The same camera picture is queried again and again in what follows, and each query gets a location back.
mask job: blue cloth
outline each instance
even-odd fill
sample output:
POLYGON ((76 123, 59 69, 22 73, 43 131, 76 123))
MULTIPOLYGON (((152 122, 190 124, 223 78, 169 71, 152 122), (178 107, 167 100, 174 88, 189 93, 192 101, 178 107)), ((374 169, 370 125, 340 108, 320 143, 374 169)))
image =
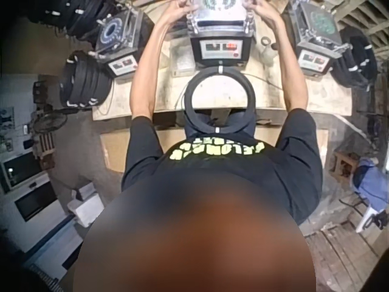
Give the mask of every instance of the blue cloth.
POLYGON ((381 212, 386 209, 389 201, 388 177, 369 158, 361 158, 358 167, 361 166, 367 166, 369 169, 363 177, 360 186, 357 188, 352 183, 352 187, 361 198, 369 201, 370 206, 374 210, 381 212))

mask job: hand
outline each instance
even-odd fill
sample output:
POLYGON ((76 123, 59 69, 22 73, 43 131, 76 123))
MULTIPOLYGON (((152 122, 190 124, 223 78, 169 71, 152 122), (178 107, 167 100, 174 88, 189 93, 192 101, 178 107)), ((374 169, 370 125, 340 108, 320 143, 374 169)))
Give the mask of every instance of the hand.
POLYGON ((284 21, 280 13, 272 4, 265 0, 247 0, 246 2, 243 2, 243 6, 246 9, 255 11, 255 13, 259 15, 274 32, 277 32, 284 26, 284 21))
POLYGON ((172 26, 177 20, 197 8, 196 5, 190 5, 188 0, 170 0, 168 8, 163 12, 159 21, 172 26))

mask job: microwave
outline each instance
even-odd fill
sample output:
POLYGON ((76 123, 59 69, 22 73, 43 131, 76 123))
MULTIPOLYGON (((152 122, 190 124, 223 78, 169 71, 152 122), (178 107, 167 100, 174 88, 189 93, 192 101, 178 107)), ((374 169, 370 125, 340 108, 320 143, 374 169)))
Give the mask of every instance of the microwave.
POLYGON ((1 189, 4 194, 9 193, 23 184, 32 183, 42 172, 40 162, 32 150, 9 158, 0 162, 1 189))

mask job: concrete floor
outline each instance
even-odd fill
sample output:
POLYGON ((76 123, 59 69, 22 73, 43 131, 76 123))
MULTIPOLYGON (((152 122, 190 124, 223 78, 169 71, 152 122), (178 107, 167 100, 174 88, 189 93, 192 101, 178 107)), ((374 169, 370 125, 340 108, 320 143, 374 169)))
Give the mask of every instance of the concrete floor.
MULTIPOLYGON (((57 84, 49 88, 49 98, 54 107, 60 107, 57 84)), ((356 92, 354 98, 358 99, 358 104, 367 103, 367 100, 363 101, 363 99, 367 98, 363 92, 356 92)), ((353 116, 348 118, 348 120, 366 132, 367 118, 358 114, 356 112, 357 107, 354 107, 353 116)), ((281 125, 286 118, 286 112, 261 110, 258 111, 258 116, 262 119, 270 119, 273 124, 281 125)), ((304 235, 314 233, 326 224, 342 223, 351 212, 351 210, 339 203, 339 198, 350 196, 351 192, 343 190, 328 173, 334 162, 332 159, 333 152, 342 149, 354 151, 360 155, 373 155, 369 144, 336 117, 316 113, 312 114, 312 116, 318 128, 329 130, 329 141, 324 171, 322 202, 309 220, 301 226, 304 235)), ((155 120, 158 124, 174 124, 175 115, 158 114, 155 120)), ((77 188, 88 181, 93 181, 105 205, 109 204, 120 193, 122 174, 106 169, 104 153, 100 144, 100 134, 128 128, 130 123, 131 118, 129 117, 107 121, 93 121, 91 112, 80 112, 69 116, 67 124, 55 132, 56 167, 49 173, 54 178, 53 186, 65 210, 67 209, 67 203, 71 200, 71 191, 63 184, 71 188, 77 188)), ((78 228, 80 229, 81 236, 85 236, 86 231, 83 231, 80 227, 78 228)))

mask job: white cable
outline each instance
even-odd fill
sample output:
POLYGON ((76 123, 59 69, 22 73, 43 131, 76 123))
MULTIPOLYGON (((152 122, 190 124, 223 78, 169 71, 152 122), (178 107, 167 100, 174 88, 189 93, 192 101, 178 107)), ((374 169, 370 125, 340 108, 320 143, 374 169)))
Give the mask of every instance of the white cable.
POLYGON ((335 114, 334 116, 336 116, 339 120, 341 120, 343 123, 345 123, 346 125, 348 125, 351 129, 353 129, 355 132, 357 132, 358 134, 360 134, 370 145, 372 145, 371 141, 368 139, 367 135, 361 130, 361 129, 358 129, 355 125, 353 125, 352 123, 350 123, 348 120, 346 120, 344 117, 338 115, 338 114, 335 114))
POLYGON ((350 72, 355 72, 355 71, 358 70, 358 66, 355 66, 355 67, 352 67, 352 68, 348 68, 348 70, 349 70, 350 72))

